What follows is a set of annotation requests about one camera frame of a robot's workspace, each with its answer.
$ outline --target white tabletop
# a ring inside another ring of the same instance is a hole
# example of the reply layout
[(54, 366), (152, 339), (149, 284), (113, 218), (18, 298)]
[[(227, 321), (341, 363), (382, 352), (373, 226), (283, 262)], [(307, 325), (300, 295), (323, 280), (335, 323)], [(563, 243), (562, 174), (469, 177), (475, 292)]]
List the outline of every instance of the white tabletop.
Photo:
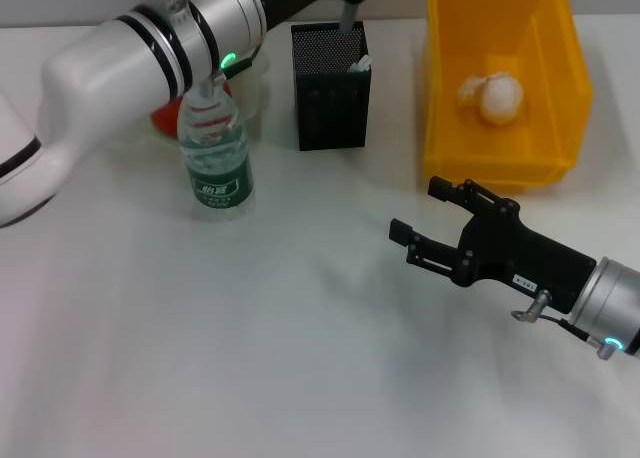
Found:
[[(640, 269), (640, 16), (578, 17), (595, 102), (578, 168), (516, 196), (531, 228)], [(640, 363), (600, 362), (528, 299), (405, 264), (392, 218), (457, 243), (417, 186), (425, 23), (366, 23), (367, 146), (300, 153), (290, 32), (254, 126), (256, 209), (202, 221), (148, 124), (0, 231), (0, 456), (637, 457)], [(0, 31), (0, 87), (35, 123), (38, 69), (87, 28)]]

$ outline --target green bottle label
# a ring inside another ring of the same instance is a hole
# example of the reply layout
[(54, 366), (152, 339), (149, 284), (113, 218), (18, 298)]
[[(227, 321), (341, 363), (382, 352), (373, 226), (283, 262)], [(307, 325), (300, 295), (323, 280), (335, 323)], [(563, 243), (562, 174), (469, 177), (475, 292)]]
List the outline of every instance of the green bottle label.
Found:
[(210, 208), (227, 209), (242, 204), (253, 191), (249, 157), (242, 165), (224, 175), (203, 175), (189, 170), (196, 198)]

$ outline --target white ball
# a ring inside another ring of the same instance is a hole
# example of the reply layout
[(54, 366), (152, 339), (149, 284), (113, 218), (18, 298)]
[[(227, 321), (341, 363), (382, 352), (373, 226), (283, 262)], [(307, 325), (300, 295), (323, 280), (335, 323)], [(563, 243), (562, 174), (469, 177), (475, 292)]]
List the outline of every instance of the white ball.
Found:
[(518, 80), (509, 73), (490, 77), (480, 98), (480, 114), (490, 123), (506, 125), (520, 111), (524, 91)]

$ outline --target red object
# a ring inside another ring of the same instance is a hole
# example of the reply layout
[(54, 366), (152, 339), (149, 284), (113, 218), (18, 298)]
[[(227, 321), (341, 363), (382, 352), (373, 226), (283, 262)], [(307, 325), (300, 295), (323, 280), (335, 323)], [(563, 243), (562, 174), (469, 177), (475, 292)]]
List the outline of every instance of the red object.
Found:
[[(224, 84), (224, 91), (227, 95), (231, 95), (231, 89), (229, 84)], [(178, 98), (173, 103), (169, 103), (164, 108), (160, 108), (158, 111), (151, 115), (151, 121), (155, 127), (171, 138), (178, 139), (178, 113), (180, 113), (180, 105), (182, 105), (182, 97)]]

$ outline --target green indicator light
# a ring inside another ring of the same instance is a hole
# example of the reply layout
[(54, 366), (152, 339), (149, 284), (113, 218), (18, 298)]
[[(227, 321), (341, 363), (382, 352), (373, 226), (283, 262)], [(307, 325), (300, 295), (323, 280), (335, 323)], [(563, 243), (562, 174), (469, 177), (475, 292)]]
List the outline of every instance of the green indicator light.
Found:
[(224, 60), (222, 60), (222, 63), (220, 64), (220, 68), (226, 68), (227, 65), (229, 65), (233, 61), (236, 61), (236, 54), (229, 53), (227, 56), (224, 57)]

